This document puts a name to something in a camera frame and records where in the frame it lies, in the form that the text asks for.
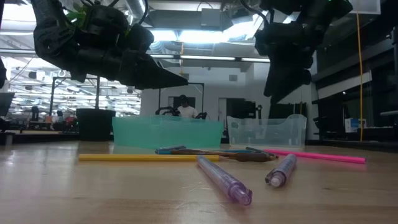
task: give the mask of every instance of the yellow straw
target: yellow straw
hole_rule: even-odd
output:
[[[223,157],[205,155],[210,161]],[[196,155],[121,155],[121,154],[80,154],[79,161],[196,161]]]

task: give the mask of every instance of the clear plastic bin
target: clear plastic bin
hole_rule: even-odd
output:
[[[220,146],[222,134],[223,124],[212,120],[162,115],[113,118],[114,143],[118,146],[211,148]]]
[[[302,149],[307,118],[301,114],[286,119],[238,119],[227,117],[229,143],[232,146],[272,146]]]

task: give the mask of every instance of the orange cable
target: orange cable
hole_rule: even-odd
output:
[[[184,42],[181,42],[181,55],[183,54],[184,50]],[[182,75],[182,59],[180,59],[180,75]]]
[[[361,76],[361,84],[360,84],[360,94],[359,94],[359,100],[360,100],[360,110],[361,110],[361,119],[359,120],[359,123],[361,124],[361,135],[360,135],[360,141],[363,140],[363,89],[362,89],[362,76],[363,76],[363,67],[362,67],[362,50],[361,50],[361,26],[359,23],[359,12],[356,11],[356,28],[358,30],[358,54],[359,54],[359,72]]]

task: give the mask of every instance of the wooden tabletop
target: wooden tabletop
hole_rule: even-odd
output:
[[[195,162],[82,162],[111,142],[0,148],[0,223],[398,223],[398,154],[309,146],[367,157],[366,165],[298,159],[287,185],[267,186],[278,162],[217,165],[253,191],[231,203]]]

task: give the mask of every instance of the white wall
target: white wall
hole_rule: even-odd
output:
[[[271,99],[264,96],[269,71],[269,63],[254,63],[246,72],[246,99],[262,106],[261,117],[267,119]]]
[[[168,68],[173,73],[179,73],[179,68]],[[245,76],[239,68],[207,68],[190,67],[183,68],[184,73],[190,74],[189,82],[205,84],[204,111],[208,113],[210,119],[218,119],[218,99],[219,98],[245,98]],[[229,75],[238,75],[237,82],[230,82]],[[170,96],[180,96],[184,94],[188,97],[196,98],[196,109],[201,112],[201,86],[179,86],[162,89],[160,106],[168,106]],[[141,98],[141,115],[155,114],[158,106],[159,91],[144,90]]]

